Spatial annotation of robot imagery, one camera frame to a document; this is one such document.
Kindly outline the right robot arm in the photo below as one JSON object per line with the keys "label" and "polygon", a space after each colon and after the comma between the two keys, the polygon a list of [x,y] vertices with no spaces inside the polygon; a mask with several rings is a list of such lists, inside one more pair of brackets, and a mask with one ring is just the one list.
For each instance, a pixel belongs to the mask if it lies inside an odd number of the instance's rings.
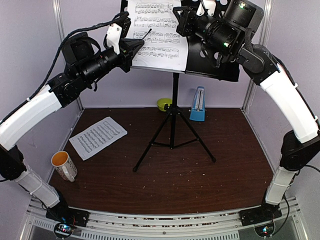
{"label": "right robot arm", "polygon": [[222,5],[202,0],[198,7],[173,8],[176,31],[183,37],[198,36],[218,53],[215,67],[221,63],[240,64],[250,79],[276,103],[292,126],[285,134],[281,159],[267,188],[262,206],[256,210],[259,220],[268,220],[275,212],[296,174],[320,151],[320,124],[311,111],[284,63],[252,38],[264,17],[264,10],[248,0],[230,0]]}

